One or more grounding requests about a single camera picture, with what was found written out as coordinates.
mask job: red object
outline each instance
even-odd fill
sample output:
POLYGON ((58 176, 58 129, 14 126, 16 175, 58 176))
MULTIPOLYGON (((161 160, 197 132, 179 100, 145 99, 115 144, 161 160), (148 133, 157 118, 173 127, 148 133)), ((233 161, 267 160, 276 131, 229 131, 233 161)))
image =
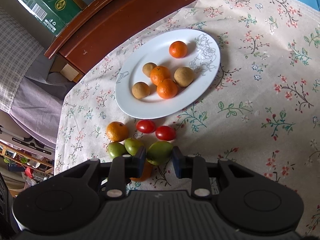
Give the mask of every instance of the red object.
POLYGON ((156 129, 156 137, 159 140, 171 141, 176 138, 176 130, 169 126, 160 126, 156 129))
POLYGON ((144 119, 137 122, 136 128, 139 132, 153 133, 156 130, 156 124, 151 120, 144 119))
POLYGON ((26 168, 25 172, 24 172, 30 179, 33 178, 33 171, 31 171, 31 169, 28 167, 26 168))

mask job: yellow circular emblem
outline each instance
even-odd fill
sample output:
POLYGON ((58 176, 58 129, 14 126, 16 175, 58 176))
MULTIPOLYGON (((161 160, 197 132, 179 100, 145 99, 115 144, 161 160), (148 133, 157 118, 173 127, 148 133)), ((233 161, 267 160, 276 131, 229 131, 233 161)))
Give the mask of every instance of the yellow circular emblem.
POLYGON ((66 3, 67 3, 66 0, 58 0, 56 1, 55 7, 58 11, 61 11, 65 8, 66 3))

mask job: orange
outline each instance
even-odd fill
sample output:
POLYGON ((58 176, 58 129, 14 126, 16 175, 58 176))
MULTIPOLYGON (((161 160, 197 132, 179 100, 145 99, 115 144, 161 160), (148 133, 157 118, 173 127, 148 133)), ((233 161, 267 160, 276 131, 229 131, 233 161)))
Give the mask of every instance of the orange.
POLYGON ((153 84, 156 86, 163 80, 170 78, 171 73, 170 70, 167 67, 164 66, 158 66, 155 67, 150 72, 150 79, 153 84))
POLYGON ((129 130, 121 122, 111 122, 106 128, 106 135, 113 142, 122 142, 128 138, 129 130))
POLYGON ((169 47, 169 53, 174 58, 182 58, 187 55, 188 47, 182 41, 175 41, 169 47))
POLYGON ((135 182, 143 182, 146 179, 151 177, 152 169, 153 169, 153 165, 146 161, 144 163, 143 172, 142 172, 141 177, 140 178, 130 178, 130 179, 135 182))
POLYGON ((178 86, 174 81, 167 78, 159 83, 157 93, 163 99, 173 98, 178 93, 178 86))

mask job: white oval plate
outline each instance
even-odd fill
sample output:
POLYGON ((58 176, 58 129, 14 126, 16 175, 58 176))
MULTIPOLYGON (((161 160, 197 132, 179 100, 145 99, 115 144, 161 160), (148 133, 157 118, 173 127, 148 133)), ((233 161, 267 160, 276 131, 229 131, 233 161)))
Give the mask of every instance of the white oval plate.
POLYGON ((208 34, 191 29, 175 30, 161 34, 148 41, 132 53, 118 75, 115 95, 120 109, 127 115, 138 119, 155 119, 173 114, 199 98, 214 80, 220 64, 220 51, 215 40, 208 34), (169 47, 175 41, 183 41, 188 46, 188 54, 181 59, 169 54, 169 47), (195 72, 195 80, 171 99, 162 99, 142 72, 145 63, 153 62, 166 66, 171 71, 182 66, 190 67, 195 72), (131 92, 136 82, 150 85, 151 94, 143 99, 136 99, 131 92))

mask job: green fruit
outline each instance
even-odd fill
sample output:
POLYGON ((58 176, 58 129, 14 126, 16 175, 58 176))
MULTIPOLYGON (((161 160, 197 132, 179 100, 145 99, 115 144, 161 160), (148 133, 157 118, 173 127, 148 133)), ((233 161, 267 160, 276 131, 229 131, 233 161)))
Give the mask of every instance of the green fruit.
POLYGON ((144 146, 143 143, 141 141, 139 141, 136 138, 128 138, 124 141, 124 147, 127 150, 127 152, 129 154, 131 154, 132 156, 136 155, 138 149, 144 146))
POLYGON ((153 165, 161 165, 171 158, 173 145, 167 141, 152 144, 147 151, 147 161, 153 165))
POLYGON ((126 154, 127 151, 125 150, 125 147, 123 144, 119 142, 112 142, 112 143, 109 143, 108 145, 108 153, 110 154, 111 159, 114 159, 115 157, 126 154))

